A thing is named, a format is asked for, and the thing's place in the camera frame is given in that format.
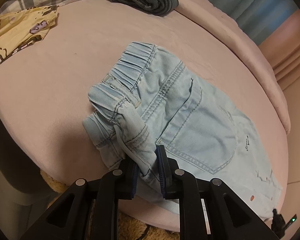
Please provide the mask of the light blue denim pants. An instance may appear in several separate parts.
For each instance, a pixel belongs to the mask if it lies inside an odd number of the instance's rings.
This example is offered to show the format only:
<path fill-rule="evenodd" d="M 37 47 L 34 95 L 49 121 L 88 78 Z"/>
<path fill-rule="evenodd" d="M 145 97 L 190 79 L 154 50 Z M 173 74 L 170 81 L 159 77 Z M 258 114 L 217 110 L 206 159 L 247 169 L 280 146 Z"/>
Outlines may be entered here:
<path fill-rule="evenodd" d="M 125 156 L 138 164 L 141 198 L 179 212 L 161 195 L 155 150 L 162 145 L 183 170 L 221 179 L 262 219 L 271 217 L 282 188 L 254 123 L 166 49 L 130 43 L 88 98 L 95 110 L 85 130 L 107 168 Z"/>

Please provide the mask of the yellow cartoon print garment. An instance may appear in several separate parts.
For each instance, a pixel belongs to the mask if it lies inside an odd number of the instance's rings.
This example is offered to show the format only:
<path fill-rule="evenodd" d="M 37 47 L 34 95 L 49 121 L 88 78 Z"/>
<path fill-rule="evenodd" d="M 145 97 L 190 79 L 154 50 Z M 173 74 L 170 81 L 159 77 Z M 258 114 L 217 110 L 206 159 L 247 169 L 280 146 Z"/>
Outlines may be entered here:
<path fill-rule="evenodd" d="M 35 7 L 0 15 L 0 64 L 45 38 L 56 25 L 58 6 Z"/>

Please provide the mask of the pink folded duvet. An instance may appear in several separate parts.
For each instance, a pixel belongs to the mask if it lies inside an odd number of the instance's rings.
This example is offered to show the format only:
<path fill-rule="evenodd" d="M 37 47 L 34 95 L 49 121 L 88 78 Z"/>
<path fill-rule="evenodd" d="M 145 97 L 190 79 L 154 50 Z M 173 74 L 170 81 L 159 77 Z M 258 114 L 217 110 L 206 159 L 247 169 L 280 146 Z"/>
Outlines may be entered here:
<path fill-rule="evenodd" d="M 208 0 L 178 1 L 177 12 L 200 25 L 221 41 L 250 70 L 275 108 L 286 133 L 290 133 L 291 122 L 286 98 L 277 83 L 270 63 L 258 46 L 231 17 Z"/>

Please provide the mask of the pink and blue curtain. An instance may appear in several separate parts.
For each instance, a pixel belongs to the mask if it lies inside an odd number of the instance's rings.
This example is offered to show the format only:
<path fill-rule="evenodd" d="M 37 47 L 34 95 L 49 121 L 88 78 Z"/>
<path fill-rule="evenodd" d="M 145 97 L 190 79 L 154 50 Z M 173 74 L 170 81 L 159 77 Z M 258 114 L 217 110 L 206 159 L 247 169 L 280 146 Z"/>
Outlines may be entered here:
<path fill-rule="evenodd" d="M 208 1 L 256 43 L 279 83 L 300 77 L 300 9 L 293 0 Z"/>

